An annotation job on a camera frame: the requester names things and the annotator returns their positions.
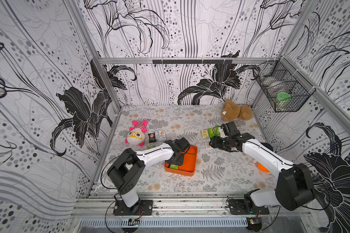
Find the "orange storage box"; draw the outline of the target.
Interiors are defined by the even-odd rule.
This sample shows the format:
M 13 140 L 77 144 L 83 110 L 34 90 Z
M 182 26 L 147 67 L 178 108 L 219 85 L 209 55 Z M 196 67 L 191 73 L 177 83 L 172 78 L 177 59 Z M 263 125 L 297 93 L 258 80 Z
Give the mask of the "orange storage box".
M 185 154 L 183 165 L 178 166 L 178 170 L 174 170 L 169 168 L 169 164 L 164 163 L 165 171 L 169 173 L 192 177 L 195 173 L 197 152 L 197 146 L 191 145 L 188 152 Z

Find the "green cookie packet top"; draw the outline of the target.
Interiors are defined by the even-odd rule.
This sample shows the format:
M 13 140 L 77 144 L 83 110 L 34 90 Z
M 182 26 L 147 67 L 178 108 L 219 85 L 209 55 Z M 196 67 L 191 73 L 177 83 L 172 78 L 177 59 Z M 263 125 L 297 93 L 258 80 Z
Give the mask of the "green cookie packet top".
M 209 137 L 212 138 L 214 136 L 220 136 L 219 126 L 215 126 L 213 128 L 208 128 Z

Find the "white cookie packet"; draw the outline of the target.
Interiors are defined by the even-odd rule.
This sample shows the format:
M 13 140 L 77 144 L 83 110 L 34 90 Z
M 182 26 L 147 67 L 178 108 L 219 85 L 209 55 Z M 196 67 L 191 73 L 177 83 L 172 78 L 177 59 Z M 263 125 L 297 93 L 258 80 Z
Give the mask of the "white cookie packet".
M 213 148 L 211 147 L 209 142 L 205 141 L 205 150 L 211 150 L 211 149 L 213 149 Z
M 166 133 L 164 130 L 158 131 L 158 139 L 159 141 L 166 141 Z

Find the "yellow cookie packet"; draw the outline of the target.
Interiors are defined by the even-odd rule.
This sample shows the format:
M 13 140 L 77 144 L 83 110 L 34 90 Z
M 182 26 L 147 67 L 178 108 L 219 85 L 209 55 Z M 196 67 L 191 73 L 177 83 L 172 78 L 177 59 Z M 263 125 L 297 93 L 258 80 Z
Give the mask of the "yellow cookie packet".
M 201 130 L 200 135 L 201 135 L 203 140 L 210 138 L 209 131 L 207 129 Z

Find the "black cookie packet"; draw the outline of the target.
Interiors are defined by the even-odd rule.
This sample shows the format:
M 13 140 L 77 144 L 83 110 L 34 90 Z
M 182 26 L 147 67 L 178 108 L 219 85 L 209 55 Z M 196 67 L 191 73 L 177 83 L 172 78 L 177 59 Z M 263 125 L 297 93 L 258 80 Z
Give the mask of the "black cookie packet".
M 157 142 L 156 134 L 155 134 L 155 133 L 149 133 L 149 134 L 148 134 L 148 138 L 149 138 L 149 143 L 155 143 L 155 142 Z

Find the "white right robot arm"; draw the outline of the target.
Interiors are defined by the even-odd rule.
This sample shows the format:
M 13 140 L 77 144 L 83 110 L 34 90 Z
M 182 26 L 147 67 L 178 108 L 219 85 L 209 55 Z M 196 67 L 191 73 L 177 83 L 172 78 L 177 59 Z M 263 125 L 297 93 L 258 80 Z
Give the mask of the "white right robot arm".
M 312 174 L 304 164 L 295 164 L 274 153 L 249 133 L 240 133 L 234 122 L 215 126 L 209 145 L 226 152 L 243 152 L 263 165 L 277 180 L 273 189 L 256 189 L 244 195 L 243 207 L 254 213 L 265 206 L 293 211 L 316 198 Z

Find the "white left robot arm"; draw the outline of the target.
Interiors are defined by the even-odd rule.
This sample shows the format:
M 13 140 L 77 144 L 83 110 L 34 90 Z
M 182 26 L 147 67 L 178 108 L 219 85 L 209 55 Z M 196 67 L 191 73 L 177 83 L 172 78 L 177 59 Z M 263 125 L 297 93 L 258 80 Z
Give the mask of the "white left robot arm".
M 135 186 L 143 171 L 160 162 L 182 166 L 185 155 L 193 146 L 185 138 L 167 140 L 161 145 L 141 151 L 126 149 L 107 170 L 107 176 L 127 208 L 136 207 L 140 198 Z

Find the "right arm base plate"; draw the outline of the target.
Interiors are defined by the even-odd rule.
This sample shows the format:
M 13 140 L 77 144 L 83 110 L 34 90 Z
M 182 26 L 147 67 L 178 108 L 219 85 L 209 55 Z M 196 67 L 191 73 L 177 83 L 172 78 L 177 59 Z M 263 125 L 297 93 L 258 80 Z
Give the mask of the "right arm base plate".
M 226 205 L 232 215 L 269 215 L 267 207 L 257 207 L 249 200 L 228 198 Z

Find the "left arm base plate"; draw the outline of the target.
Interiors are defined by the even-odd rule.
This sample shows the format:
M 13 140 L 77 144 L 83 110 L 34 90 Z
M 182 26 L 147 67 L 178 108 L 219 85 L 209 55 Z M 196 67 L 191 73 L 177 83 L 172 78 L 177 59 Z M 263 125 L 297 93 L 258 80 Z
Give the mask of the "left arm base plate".
M 115 203 L 113 214 L 115 216 L 150 216 L 152 211 L 152 200 L 139 200 L 132 207 L 127 207 L 123 200 L 118 200 Z

